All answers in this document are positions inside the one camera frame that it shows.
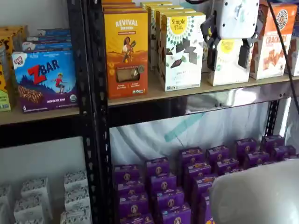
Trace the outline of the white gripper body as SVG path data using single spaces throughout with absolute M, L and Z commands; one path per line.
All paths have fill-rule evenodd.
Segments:
M 217 0 L 216 28 L 221 39 L 253 36 L 258 16 L 258 0 Z

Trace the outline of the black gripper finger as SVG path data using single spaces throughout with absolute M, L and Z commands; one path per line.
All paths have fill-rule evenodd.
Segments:
M 207 66 L 210 70 L 215 71 L 217 61 L 217 46 L 220 37 L 216 26 L 217 14 L 210 15 L 200 26 L 204 41 L 208 47 Z
M 243 45 L 240 47 L 238 64 L 245 69 L 248 67 L 249 54 L 256 40 L 257 40 L 257 34 L 253 34 L 253 36 L 250 38 L 242 39 Z

